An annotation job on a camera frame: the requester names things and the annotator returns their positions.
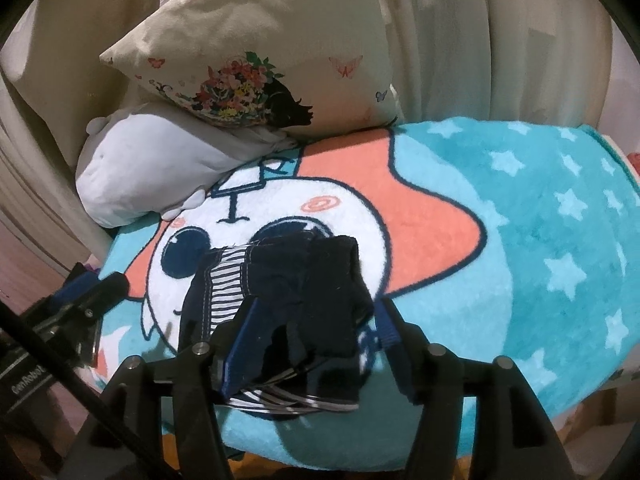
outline stuffed animal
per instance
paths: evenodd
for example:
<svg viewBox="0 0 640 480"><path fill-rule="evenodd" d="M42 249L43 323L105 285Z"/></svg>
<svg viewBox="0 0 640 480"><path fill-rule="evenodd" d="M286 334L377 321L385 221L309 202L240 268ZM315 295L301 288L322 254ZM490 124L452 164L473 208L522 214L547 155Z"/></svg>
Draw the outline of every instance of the stuffed animal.
<svg viewBox="0 0 640 480"><path fill-rule="evenodd" d="M91 120L76 170L82 205L105 228L146 213L172 220L244 163L294 146L268 126L221 130L172 104L153 102Z"/></svg>

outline pillow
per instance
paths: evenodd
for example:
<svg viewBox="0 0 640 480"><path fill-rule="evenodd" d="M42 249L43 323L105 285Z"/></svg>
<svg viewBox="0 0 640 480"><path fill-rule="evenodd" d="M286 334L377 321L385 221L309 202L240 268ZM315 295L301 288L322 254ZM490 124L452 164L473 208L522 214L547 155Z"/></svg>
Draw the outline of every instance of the pillow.
<svg viewBox="0 0 640 480"><path fill-rule="evenodd" d="M378 0L170 0L100 59L220 127L321 137L399 114Z"/></svg>
<svg viewBox="0 0 640 480"><path fill-rule="evenodd" d="M164 102L95 118L87 133L76 187L89 216L106 228L151 211L172 220L202 204L227 172L295 144L264 126L230 134Z"/></svg>

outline silver bolt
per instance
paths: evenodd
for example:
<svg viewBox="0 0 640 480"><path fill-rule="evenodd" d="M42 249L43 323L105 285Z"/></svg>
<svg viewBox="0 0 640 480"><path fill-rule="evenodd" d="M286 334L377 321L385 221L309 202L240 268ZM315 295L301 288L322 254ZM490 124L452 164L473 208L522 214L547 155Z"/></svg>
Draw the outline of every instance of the silver bolt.
<svg viewBox="0 0 640 480"><path fill-rule="evenodd" d="M498 357L495 362L500 368L503 368L505 370L511 370L513 368L513 361L504 355Z"/></svg>
<svg viewBox="0 0 640 480"><path fill-rule="evenodd" d="M133 370L134 368L138 368L140 363L142 362L142 357L139 355L132 355L124 359L123 364L129 369Z"/></svg>
<svg viewBox="0 0 640 480"><path fill-rule="evenodd" d="M447 349L439 343L431 343L429 346L427 346L427 350L434 357L442 357L447 353Z"/></svg>
<svg viewBox="0 0 640 480"><path fill-rule="evenodd" d="M196 343L191 350L196 355L204 355L209 351L209 343Z"/></svg>

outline teal blanket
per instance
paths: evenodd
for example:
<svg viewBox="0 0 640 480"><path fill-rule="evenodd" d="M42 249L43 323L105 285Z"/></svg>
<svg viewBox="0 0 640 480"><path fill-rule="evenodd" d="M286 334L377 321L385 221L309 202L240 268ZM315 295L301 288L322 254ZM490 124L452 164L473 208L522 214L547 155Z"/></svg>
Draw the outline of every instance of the teal blanket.
<svg viewBox="0 0 640 480"><path fill-rule="evenodd" d="M102 274L126 271L131 297L104 319L95 379L130 354L173 354L199 254L185 232L222 247L315 229L355 237L372 295L393 297L431 341L465 358L512 357L558 415L640 340L638 193L589 127L452 118L276 153L171 223L148 216L121 230ZM274 422L219 407L225 443L314 468L401 468L419 408L381 352L363 349L361 364L356 411ZM466 402L461 454L473 430Z"/></svg>

